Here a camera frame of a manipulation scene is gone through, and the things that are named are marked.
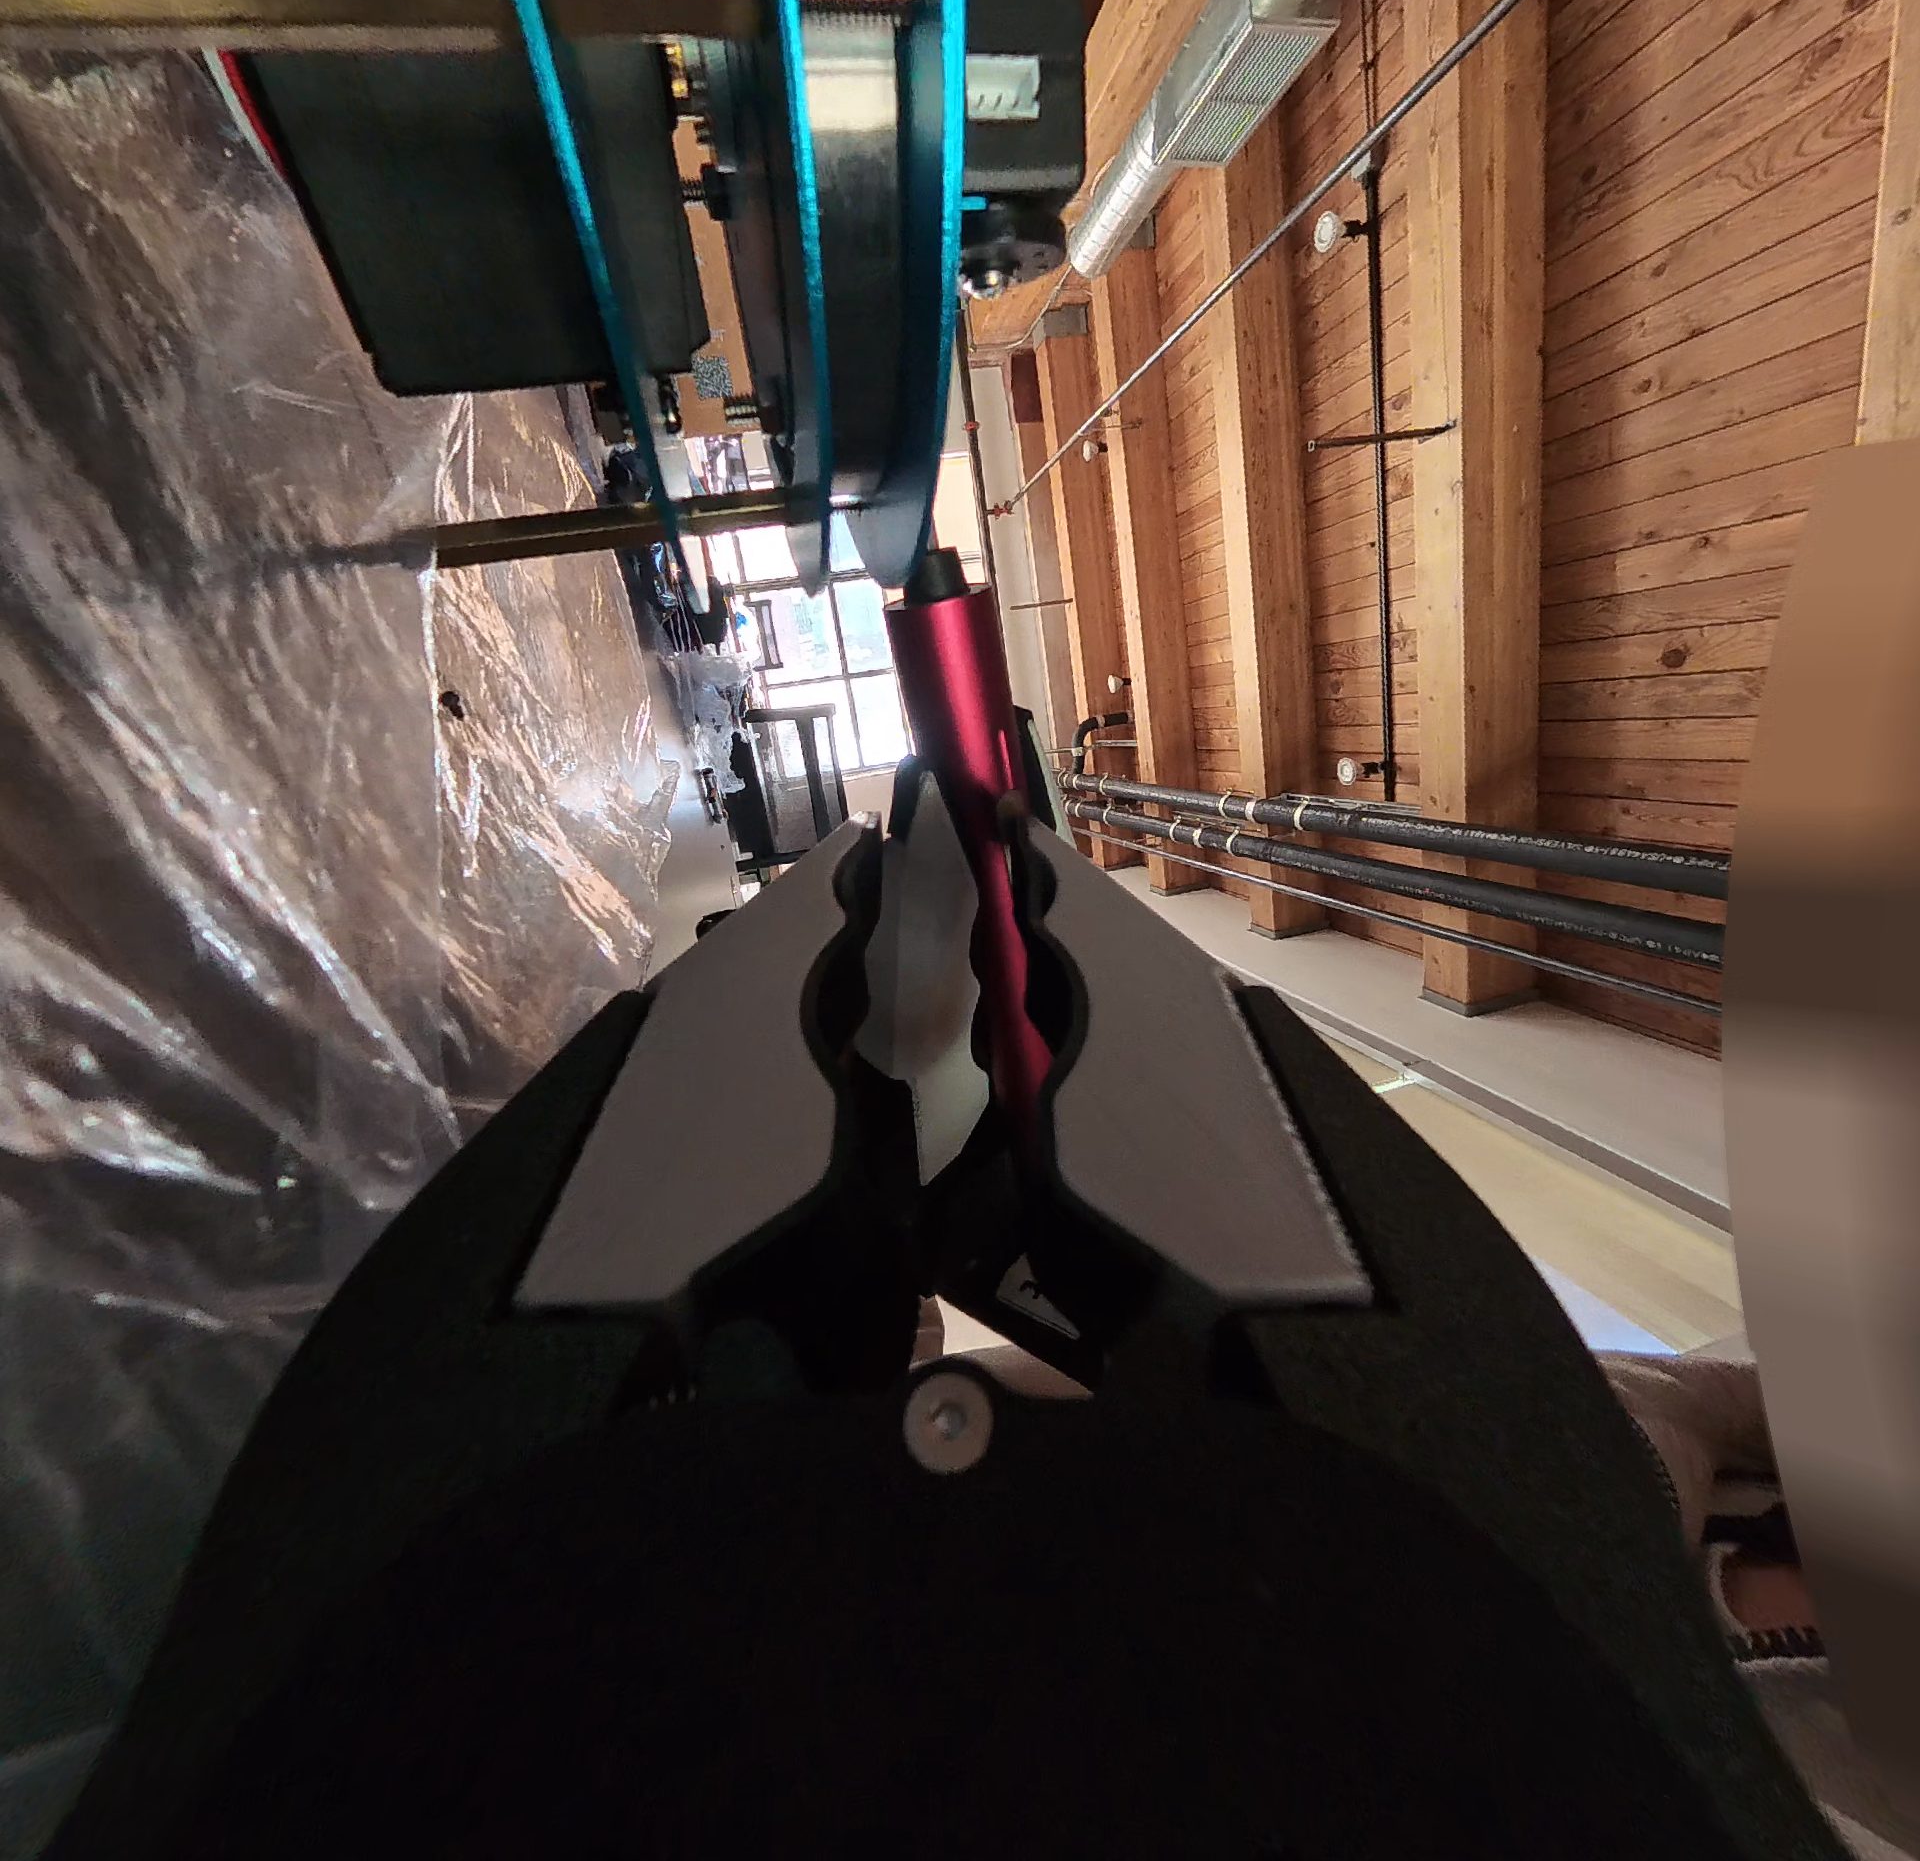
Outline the large clear plastic bag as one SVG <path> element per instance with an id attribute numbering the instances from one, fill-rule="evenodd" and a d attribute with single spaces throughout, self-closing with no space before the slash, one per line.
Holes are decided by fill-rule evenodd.
<path id="1" fill-rule="evenodd" d="M 391 396 L 189 55 L 4 58 L 4 1591 L 135 1605 L 302 1316 L 658 943 L 549 390 Z"/>

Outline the red electric screwdriver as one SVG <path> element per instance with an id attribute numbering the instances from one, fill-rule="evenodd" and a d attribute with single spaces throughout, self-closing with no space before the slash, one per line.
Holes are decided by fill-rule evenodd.
<path id="1" fill-rule="evenodd" d="M 886 625 L 915 742 L 912 765 L 934 772 L 972 866 L 972 969 L 981 983 L 974 1057 L 989 1073 L 989 1102 L 1017 1156 L 1029 1162 L 1041 1148 L 1053 1050 L 1029 1004 L 1018 851 L 1034 808 L 997 591 L 969 580 L 959 552 L 928 548 L 901 601 L 886 612 Z"/>

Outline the blue round turntable base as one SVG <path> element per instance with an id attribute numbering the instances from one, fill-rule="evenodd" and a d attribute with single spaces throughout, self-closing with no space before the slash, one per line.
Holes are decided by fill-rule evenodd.
<path id="1" fill-rule="evenodd" d="M 804 583 L 934 545 L 966 0 L 4 0 L 4 44 L 204 54 L 382 386 L 600 386 L 672 552 L 724 312 Z"/>

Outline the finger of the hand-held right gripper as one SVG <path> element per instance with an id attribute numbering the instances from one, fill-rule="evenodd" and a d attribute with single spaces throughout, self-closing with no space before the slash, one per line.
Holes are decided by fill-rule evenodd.
<path id="1" fill-rule="evenodd" d="M 979 888 L 946 806 L 927 765 L 894 772 L 866 947 L 871 1004 L 857 1034 L 860 1059 L 909 1093 L 923 1182 L 962 1155 L 992 1093 L 977 1057 Z"/>

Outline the silver ventilation duct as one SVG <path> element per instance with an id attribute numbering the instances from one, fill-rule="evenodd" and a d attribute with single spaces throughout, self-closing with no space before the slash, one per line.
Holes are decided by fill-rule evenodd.
<path id="1" fill-rule="evenodd" d="M 1068 232 L 1068 265 L 1101 277 L 1142 244 L 1189 167 L 1224 167 L 1333 38 L 1339 0 L 1209 0 Z"/>

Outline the black insulated pipe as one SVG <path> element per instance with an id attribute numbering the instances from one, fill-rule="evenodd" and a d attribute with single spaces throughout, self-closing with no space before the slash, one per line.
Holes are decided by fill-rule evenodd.
<path id="1" fill-rule="evenodd" d="M 1724 899 L 1730 891 L 1733 856 L 1721 849 L 1531 831 L 1433 817 L 1392 802 L 1323 794 L 1194 791 L 1080 769 L 1061 769 L 1056 782 L 1062 791 L 1169 808 L 1184 817 L 1218 823 L 1258 823 L 1292 833 L 1430 849 L 1463 859 L 1572 874 L 1694 898 Z"/>
<path id="2" fill-rule="evenodd" d="M 1523 888 L 1475 874 L 1430 869 L 1376 856 L 1292 844 L 1245 828 L 1203 817 L 1161 817 L 1118 802 L 1070 794 L 1068 817 L 1101 823 L 1113 831 L 1167 844 L 1193 844 L 1241 862 L 1286 867 L 1347 881 L 1404 899 L 1439 903 L 1457 913 L 1545 933 L 1576 936 L 1704 970 L 1723 969 L 1724 928 L 1628 903 Z"/>

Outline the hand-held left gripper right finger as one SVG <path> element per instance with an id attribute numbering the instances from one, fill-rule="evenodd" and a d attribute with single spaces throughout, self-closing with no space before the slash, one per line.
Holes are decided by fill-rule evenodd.
<path id="1" fill-rule="evenodd" d="M 1021 867 L 1068 993 L 1042 1102 L 1064 1197 L 1198 1310 L 1372 1307 L 1237 977 L 1044 825 Z"/>

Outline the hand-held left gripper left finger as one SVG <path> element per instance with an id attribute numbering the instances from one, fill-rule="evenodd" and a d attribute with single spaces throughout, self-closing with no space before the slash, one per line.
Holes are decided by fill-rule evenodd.
<path id="1" fill-rule="evenodd" d="M 794 1243 L 825 1288 L 921 1314 L 912 1089 L 859 1044 L 886 831 L 857 813 L 672 960 L 519 1274 L 524 1314 L 691 1314 Z"/>

